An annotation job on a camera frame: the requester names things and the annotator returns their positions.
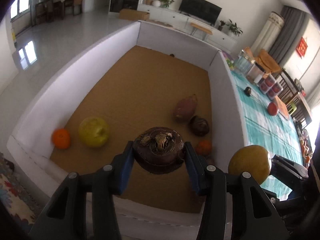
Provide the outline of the small orange tangerine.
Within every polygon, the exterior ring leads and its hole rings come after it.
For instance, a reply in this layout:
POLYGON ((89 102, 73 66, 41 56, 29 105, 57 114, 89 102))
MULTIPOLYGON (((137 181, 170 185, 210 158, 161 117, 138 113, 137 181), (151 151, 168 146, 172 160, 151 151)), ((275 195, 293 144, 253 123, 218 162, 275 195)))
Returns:
POLYGON ((195 147, 195 152, 200 156, 209 156, 212 153, 212 143, 210 140, 201 140, 195 147))

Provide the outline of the large yellow-green pear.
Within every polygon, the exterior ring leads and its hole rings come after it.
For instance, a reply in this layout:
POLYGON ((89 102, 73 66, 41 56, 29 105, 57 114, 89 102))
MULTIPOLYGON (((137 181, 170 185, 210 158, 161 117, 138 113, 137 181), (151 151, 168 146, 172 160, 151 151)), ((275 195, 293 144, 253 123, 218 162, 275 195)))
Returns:
POLYGON ((87 147, 100 148, 108 141, 110 128, 103 118, 90 116, 80 123, 78 135, 87 147))

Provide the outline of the dark brown water chestnut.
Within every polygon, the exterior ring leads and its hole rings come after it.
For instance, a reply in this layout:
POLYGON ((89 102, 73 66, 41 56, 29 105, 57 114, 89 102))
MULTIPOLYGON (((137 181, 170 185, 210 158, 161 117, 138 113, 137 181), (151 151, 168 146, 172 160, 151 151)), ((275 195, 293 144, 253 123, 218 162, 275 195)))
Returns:
POLYGON ((197 115, 193 116, 189 123, 188 127, 194 135, 198 137, 204 137, 210 132, 210 127, 208 121, 204 118, 201 118, 197 115))

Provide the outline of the large dark water chestnut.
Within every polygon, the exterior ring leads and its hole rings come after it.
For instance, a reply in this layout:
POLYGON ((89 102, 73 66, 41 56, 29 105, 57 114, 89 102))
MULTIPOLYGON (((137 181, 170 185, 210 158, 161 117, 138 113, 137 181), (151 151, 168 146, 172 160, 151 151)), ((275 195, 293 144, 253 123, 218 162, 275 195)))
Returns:
POLYGON ((153 127, 133 142, 135 161, 153 174, 167 174, 182 166, 184 140, 175 130, 153 127))

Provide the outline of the reddish sweet potato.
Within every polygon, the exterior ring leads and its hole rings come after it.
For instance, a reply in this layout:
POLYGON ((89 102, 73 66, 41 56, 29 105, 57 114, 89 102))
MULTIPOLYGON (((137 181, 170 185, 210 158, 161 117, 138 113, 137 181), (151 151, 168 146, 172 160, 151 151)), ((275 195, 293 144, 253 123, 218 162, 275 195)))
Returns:
POLYGON ((174 109, 174 118, 180 121, 188 121, 195 114, 198 101, 196 94, 180 100, 174 109))

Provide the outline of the floral cushion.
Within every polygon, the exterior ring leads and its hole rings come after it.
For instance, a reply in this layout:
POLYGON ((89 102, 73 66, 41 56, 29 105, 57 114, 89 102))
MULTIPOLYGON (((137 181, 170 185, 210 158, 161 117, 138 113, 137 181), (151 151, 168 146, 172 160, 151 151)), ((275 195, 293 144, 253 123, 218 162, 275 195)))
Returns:
POLYGON ((14 174, 14 164, 1 153, 1 203, 14 222, 29 234, 42 211, 14 174))

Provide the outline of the basket of fruit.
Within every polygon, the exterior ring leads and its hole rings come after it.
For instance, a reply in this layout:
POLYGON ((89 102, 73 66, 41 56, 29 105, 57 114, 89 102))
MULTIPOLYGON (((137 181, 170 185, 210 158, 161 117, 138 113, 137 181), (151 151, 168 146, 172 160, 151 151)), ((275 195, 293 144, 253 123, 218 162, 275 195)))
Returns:
POLYGON ((302 130, 302 136, 300 137, 299 143, 302 150, 303 164, 305 167, 309 167, 311 159, 313 158, 313 150, 311 147, 309 134, 306 129, 302 130))

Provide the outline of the teal white plaid tablecloth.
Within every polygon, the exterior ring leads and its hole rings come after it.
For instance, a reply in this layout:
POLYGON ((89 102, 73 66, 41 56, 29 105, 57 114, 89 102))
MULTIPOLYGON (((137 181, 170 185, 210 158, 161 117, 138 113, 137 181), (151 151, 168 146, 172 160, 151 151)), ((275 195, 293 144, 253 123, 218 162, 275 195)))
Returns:
POLYGON ((258 86, 235 71, 231 74, 244 113, 248 144, 263 146, 270 156, 279 155, 302 165, 302 153, 292 119, 286 120, 279 113, 270 116, 267 107, 271 101, 261 93, 258 86), (246 87, 252 89, 250 97, 244 93, 246 87))

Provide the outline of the dark wooden chair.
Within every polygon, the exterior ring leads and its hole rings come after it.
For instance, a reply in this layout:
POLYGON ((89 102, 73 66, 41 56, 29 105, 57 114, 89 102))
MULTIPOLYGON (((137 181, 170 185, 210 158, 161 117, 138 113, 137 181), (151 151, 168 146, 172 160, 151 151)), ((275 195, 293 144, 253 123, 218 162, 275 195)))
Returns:
POLYGON ((285 103, 289 115, 296 121, 302 124, 302 128, 306 128, 311 122, 311 109, 297 84, 289 76, 289 74, 282 70, 276 80, 283 87, 278 97, 285 103))

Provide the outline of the orange book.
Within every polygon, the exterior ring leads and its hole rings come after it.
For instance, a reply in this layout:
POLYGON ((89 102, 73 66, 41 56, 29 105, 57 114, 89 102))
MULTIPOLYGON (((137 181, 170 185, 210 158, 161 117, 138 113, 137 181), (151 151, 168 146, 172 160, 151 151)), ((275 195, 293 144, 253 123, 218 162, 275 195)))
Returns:
POLYGON ((288 113, 287 110, 287 106, 285 105, 285 103, 283 103, 280 98, 278 96, 276 96, 273 100, 273 102, 276 104, 276 106, 278 107, 278 112, 286 119, 289 120, 290 119, 290 115, 288 113))

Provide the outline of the red apple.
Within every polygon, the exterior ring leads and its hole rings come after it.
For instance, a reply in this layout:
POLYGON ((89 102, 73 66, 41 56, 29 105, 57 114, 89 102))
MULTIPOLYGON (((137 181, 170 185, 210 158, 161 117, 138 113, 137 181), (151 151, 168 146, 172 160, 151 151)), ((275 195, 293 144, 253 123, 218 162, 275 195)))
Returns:
POLYGON ((276 116, 278 114, 278 111, 278 106, 274 102, 268 104, 267 112, 270 116, 276 116))

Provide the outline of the right red white canister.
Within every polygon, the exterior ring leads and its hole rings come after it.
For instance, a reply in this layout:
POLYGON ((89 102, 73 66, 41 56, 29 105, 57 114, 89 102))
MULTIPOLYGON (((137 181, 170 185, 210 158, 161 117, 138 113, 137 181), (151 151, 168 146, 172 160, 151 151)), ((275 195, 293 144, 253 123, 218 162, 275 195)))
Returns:
POLYGON ((276 82, 267 92, 267 97, 272 101, 283 90, 282 85, 276 82))

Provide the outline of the red white canister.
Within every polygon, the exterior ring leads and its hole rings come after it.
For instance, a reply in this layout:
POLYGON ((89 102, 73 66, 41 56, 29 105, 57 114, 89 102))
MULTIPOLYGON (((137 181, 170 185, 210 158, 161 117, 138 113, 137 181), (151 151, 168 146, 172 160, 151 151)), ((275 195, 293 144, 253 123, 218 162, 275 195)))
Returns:
POLYGON ((282 85, 276 82, 267 92, 267 97, 272 101, 283 90, 282 85))
POLYGON ((272 76, 272 74, 269 74, 259 85, 259 89, 263 94, 266 94, 275 83, 275 78, 272 76))

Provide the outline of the left red white canister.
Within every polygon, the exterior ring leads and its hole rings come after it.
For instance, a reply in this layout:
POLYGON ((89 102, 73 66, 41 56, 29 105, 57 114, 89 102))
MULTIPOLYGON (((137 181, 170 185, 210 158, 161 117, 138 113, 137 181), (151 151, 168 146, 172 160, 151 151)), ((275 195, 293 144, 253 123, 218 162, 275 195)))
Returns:
POLYGON ((272 76, 272 74, 269 74, 259 85, 259 89, 263 94, 266 94, 275 83, 275 78, 272 76))

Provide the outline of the far dark water chestnut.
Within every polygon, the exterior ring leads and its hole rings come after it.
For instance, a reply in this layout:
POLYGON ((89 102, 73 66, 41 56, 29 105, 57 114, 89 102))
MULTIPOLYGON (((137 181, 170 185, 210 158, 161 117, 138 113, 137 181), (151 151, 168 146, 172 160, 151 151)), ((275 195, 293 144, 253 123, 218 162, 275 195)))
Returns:
POLYGON ((251 94, 252 94, 252 89, 251 89, 251 87, 246 87, 246 88, 244 89, 244 93, 245 93, 246 96, 250 97, 251 94))

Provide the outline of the clear jar black lid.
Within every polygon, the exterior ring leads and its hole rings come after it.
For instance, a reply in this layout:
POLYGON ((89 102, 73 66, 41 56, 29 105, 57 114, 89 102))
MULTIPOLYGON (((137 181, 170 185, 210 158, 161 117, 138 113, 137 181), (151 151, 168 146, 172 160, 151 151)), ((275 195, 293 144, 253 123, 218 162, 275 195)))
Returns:
POLYGON ((246 79, 250 83, 258 84, 264 74, 265 74, 264 68, 261 65, 259 65, 257 62, 255 62, 252 68, 247 73, 246 79))

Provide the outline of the clear jar gold lid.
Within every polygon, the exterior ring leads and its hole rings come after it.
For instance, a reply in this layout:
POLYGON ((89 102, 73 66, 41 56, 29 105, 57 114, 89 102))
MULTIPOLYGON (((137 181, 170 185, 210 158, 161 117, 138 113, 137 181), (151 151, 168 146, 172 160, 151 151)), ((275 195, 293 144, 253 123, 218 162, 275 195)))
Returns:
POLYGON ((234 68, 238 73, 246 76, 254 63, 255 58, 253 56, 253 53, 249 47, 246 47, 239 53, 238 57, 236 58, 234 62, 234 68))

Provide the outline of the white cardboard box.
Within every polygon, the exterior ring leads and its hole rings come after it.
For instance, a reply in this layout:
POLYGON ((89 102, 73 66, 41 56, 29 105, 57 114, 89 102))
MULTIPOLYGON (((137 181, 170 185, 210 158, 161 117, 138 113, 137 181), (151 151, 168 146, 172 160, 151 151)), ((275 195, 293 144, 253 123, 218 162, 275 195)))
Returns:
MULTIPOLYGON (((220 50, 179 31, 138 21, 106 36, 61 68, 21 115, 7 147, 38 188, 52 197, 71 172, 94 173, 123 153, 129 141, 153 127, 177 131, 193 149, 210 140, 207 164, 228 172, 233 154, 247 143, 238 91, 220 50), (204 137, 174 118, 183 98, 197 96, 195 115, 208 121, 204 137), (79 138, 82 120, 103 118, 110 137, 100 148, 79 138), (71 145, 52 143, 66 129, 71 145)), ((205 196, 191 184, 185 162, 153 174, 135 161, 125 191, 114 195, 120 235, 139 239, 197 239, 205 196)), ((87 235, 93 236, 92 195, 87 194, 87 235)))

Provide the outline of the fruit print snack bag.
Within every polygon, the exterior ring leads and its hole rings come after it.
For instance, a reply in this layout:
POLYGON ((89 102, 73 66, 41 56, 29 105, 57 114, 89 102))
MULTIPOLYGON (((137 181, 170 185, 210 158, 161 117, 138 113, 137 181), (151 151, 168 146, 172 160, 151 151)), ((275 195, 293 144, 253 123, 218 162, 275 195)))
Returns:
POLYGON ((222 51, 222 54, 225 58, 225 61, 227 62, 228 67, 230 68, 231 71, 234 70, 234 60, 231 57, 231 55, 229 55, 226 51, 222 51))

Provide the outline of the white standing air conditioner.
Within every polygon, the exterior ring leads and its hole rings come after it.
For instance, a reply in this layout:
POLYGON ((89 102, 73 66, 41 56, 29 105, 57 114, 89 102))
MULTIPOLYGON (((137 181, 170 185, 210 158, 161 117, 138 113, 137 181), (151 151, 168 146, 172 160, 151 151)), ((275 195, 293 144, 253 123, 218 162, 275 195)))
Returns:
POLYGON ((279 33, 281 32, 284 23, 284 18, 278 13, 274 11, 270 13, 264 27, 251 46, 253 56, 258 56, 262 49, 267 52, 270 50, 279 33))

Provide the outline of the grey curtain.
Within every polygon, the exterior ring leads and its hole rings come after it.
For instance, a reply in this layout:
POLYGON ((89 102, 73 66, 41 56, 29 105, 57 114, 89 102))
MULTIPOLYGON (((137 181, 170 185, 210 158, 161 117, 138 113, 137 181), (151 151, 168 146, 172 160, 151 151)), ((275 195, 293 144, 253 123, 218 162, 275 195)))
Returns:
POLYGON ((283 68, 298 46, 308 26, 310 14, 285 5, 280 15, 284 19, 284 26, 268 53, 283 68))

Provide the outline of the green potted plant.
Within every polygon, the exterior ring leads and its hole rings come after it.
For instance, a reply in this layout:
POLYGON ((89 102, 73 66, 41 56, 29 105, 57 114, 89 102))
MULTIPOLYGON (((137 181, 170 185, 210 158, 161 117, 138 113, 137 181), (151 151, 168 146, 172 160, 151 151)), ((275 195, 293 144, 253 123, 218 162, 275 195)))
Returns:
POLYGON ((233 22, 232 20, 229 20, 226 26, 228 35, 241 36, 243 34, 242 29, 238 27, 237 23, 233 22))

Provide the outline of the small wooden stool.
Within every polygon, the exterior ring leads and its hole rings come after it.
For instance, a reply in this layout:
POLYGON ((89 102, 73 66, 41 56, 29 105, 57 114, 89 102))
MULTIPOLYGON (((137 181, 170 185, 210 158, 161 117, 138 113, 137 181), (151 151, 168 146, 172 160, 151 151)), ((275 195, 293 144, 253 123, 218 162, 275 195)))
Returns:
POLYGON ((201 38, 202 41, 205 41, 207 36, 213 35, 213 32, 210 29, 207 29, 196 23, 191 23, 190 26, 192 27, 192 31, 190 33, 191 36, 194 36, 198 30, 202 32, 202 38, 201 38))

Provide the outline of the white tv cabinet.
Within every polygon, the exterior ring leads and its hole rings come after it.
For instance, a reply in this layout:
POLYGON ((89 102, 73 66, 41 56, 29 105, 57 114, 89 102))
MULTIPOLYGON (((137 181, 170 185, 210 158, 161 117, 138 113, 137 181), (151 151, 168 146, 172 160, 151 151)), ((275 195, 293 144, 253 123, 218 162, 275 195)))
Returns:
MULTIPOLYGON (((151 5, 144 5, 144 4, 138 5, 137 10, 148 12, 150 14, 151 20, 172 25, 174 29, 189 35, 192 31, 192 27, 190 26, 191 23, 196 23, 207 29, 210 29, 213 32, 213 35, 207 36, 205 42, 229 53, 232 52, 234 46, 237 43, 237 41, 234 38, 231 38, 227 34, 224 34, 223 32, 215 29, 214 27, 211 27, 210 25, 207 25, 192 17, 180 14, 179 12, 175 12, 169 9, 157 8, 151 5)), ((194 37, 201 40, 202 32, 198 30, 195 33, 194 37)))

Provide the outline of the black flat television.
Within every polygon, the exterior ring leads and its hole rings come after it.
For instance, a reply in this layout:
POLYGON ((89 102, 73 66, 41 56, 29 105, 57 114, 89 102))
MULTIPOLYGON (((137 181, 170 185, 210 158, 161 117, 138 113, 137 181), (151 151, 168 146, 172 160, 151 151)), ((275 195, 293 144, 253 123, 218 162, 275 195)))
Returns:
POLYGON ((179 7, 180 12, 200 18, 211 25, 216 23, 221 10, 221 7, 206 0, 182 0, 179 7))

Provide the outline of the brown cardboard box on floor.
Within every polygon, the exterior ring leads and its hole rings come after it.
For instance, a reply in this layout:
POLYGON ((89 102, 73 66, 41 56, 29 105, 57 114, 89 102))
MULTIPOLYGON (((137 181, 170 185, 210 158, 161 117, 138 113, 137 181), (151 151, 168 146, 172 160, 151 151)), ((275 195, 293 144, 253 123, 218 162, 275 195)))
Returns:
POLYGON ((150 14, 144 11, 122 9, 119 13, 119 19, 128 21, 146 21, 150 18, 150 14))

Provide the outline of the small green plant white pot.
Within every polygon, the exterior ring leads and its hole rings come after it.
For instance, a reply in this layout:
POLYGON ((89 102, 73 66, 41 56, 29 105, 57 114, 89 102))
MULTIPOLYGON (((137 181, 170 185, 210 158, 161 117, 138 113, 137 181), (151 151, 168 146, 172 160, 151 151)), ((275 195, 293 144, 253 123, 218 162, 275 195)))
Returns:
POLYGON ((170 5, 174 2, 174 0, 156 0, 152 2, 152 6, 168 9, 170 5))

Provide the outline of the red wall decoration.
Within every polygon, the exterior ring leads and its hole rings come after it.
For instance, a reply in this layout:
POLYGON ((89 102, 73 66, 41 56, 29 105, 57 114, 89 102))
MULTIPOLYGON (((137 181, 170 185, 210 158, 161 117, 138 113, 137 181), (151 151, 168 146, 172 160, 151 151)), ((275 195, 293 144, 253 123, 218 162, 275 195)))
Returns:
POLYGON ((303 58, 306 54, 306 50, 308 48, 307 41, 304 37, 301 37, 299 44, 296 47, 296 52, 300 58, 303 58))

